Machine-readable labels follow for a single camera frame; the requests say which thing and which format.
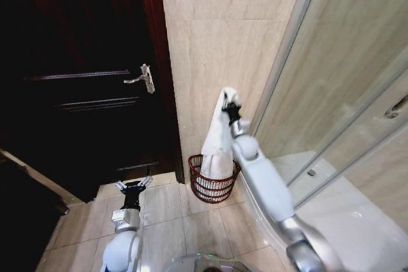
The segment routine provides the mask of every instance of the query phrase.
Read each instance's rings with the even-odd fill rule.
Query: floor tile
[[[234,258],[262,272],[286,272],[277,252],[272,247],[262,248]]]
[[[232,254],[249,253],[268,245],[245,203],[220,208]]]
[[[117,196],[106,197],[104,199],[96,199],[95,202],[98,201],[105,201],[106,202],[106,210],[105,214],[103,215],[103,224],[101,228],[101,232],[99,237],[111,235],[115,232],[115,224],[112,222],[112,213],[115,210],[119,210],[125,201],[125,195],[119,194]]]
[[[210,204],[198,199],[192,192],[190,185],[180,184],[181,209],[183,217],[192,215],[193,213],[201,213],[203,211],[214,210],[216,204]]]
[[[125,183],[142,180],[143,178],[135,178],[134,180],[127,180]],[[177,183],[175,172],[162,173],[160,175],[154,175],[152,183],[147,188],[153,188],[157,186],[163,186],[167,184]],[[101,185],[96,197],[109,197],[120,194],[120,190],[114,183]]]
[[[172,258],[185,254],[186,241],[181,218],[143,229],[141,271],[163,272]]]
[[[231,258],[224,225],[219,210],[210,210],[183,218],[187,253],[212,254]]]
[[[38,263],[36,272],[44,272],[45,271],[45,265],[47,264],[47,259],[50,254],[50,251],[45,251],[43,256],[40,259],[40,262]]]
[[[160,175],[153,176],[153,181],[147,188],[163,186],[173,183],[177,183],[176,172],[161,173]]]
[[[44,272],[89,272],[98,240],[89,240],[49,251]]]
[[[76,204],[61,217],[61,224],[52,248],[113,234],[112,212],[123,205],[124,196],[104,197],[88,204]]]
[[[58,223],[57,223],[57,226],[55,227],[54,231],[52,232],[50,241],[48,242],[47,247],[45,248],[45,250],[50,250],[54,246],[54,243],[55,243],[55,240],[57,239],[59,230],[61,229],[62,222],[63,222],[63,219],[60,218]]]
[[[181,202],[178,184],[146,190],[144,225],[180,218]]]
[[[242,185],[240,178],[236,180],[234,187],[232,188],[231,194],[229,197],[221,203],[218,203],[218,207],[222,208],[232,204],[242,203],[245,201],[245,190]]]
[[[114,237],[115,235],[109,235],[98,239],[98,246],[93,258],[91,272],[101,271],[101,266],[103,263],[103,251],[105,250],[106,245],[111,242]]]
[[[293,267],[293,265],[289,262],[289,259],[286,256],[286,254],[278,253],[278,256],[279,256],[279,259],[280,259],[282,265],[285,267],[286,272],[296,272],[295,267]]]

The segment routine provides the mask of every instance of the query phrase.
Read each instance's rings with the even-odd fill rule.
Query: red basket
[[[191,190],[198,199],[204,202],[223,202],[231,194],[235,180],[241,171],[240,165],[237,161],[234,161],[232,176],[222,180],[214,180],[200,174],[202,163],[203,156],[201,154],[193,155],[189,158]]]

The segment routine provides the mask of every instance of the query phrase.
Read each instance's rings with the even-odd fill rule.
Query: door frame
[[[173,160],[169,164],[173,164],[177,181],[185,183],[163,0],[142,0],[142,4],[156,60],[158,76],[155,76],[155,81],[159,84],[161,107],[169,130],[169,135],[158,141],[169,143],[168,149],[172,151],[170,157]]]

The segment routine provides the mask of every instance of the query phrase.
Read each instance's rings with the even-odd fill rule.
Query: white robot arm
[[[116,183],[126,197],[124,206],[112,214],[117,235],[103,252],[101,272],[136,272],[142,253],[142,238],[137,235],[140,227],[139,195],[152,180],[148,176],[140,182]]]
[[[341,260],[326,239],[295,214],[291,194],[275,166],[261,151],[255,138],[247,134],[235,103],[224,105],[230,118],[233,153],[255,200],[270,225],[288,244],[286,253],[298,271],[345,271]]]

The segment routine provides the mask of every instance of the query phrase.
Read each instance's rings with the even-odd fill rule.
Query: shower enclosure
[[[297,0],[252,121],[351,271],[408,269],[408,0]]]

